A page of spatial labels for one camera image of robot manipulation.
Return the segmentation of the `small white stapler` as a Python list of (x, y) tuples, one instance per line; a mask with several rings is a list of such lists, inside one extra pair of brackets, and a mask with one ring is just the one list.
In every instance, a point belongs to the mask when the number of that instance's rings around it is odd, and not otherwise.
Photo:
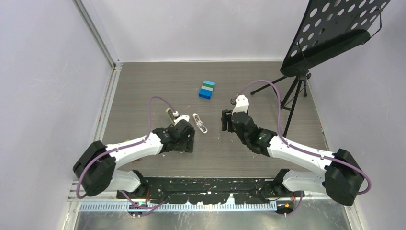
[(197, 113), (194, 113), (192, 116), (193, 116), (193, 119), (194, 119), (197, 127), (200, 129), (200, 131), (202, 133), (206, 134), (208, 132), (208, 129), (206, 128), (204, 123), (201, 121), (199, 115)]

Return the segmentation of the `olive green white stapler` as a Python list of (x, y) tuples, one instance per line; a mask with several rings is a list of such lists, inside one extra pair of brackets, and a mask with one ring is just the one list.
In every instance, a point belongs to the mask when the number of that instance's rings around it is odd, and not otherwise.
[(179, 112), (178, 111), (173, 111), (171, 108), (166, 109), (166, 114), (168, 115), (170, 121), (173, 124), (176, 124), (178, 118), (180, 117)]

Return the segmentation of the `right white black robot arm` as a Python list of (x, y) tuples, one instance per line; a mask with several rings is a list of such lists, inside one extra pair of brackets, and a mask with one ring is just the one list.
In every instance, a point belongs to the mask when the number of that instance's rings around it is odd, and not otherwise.
[(236, 133), (253, 153), (283, 159), (308, 169), (307, 172), (281, 169), (273, 184), (278, 196), (311, 191), (326, 194), (339, 204), (353, 205), (366, 177), (348, 151), (323, 151), (291, 142), (274, 131), (258, 127), (245, 112), (225, 109), (221, 122), (223, 131)]

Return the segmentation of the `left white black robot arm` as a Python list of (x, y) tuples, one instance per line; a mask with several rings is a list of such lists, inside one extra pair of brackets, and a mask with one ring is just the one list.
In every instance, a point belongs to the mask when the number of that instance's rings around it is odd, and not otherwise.
[(135, 198), (142, 198), (147, 192), (142, 175), (136, 170), (122, 171), (120, 167), (172, 151), (191, 153), (194, 135), (194, 127), (182, 119), (127, 142), (105, 145), (97, 140), (91, 143), (72, 168), (78, 178), (77, 198), (97, 196), (105, 190), (129, 192)]

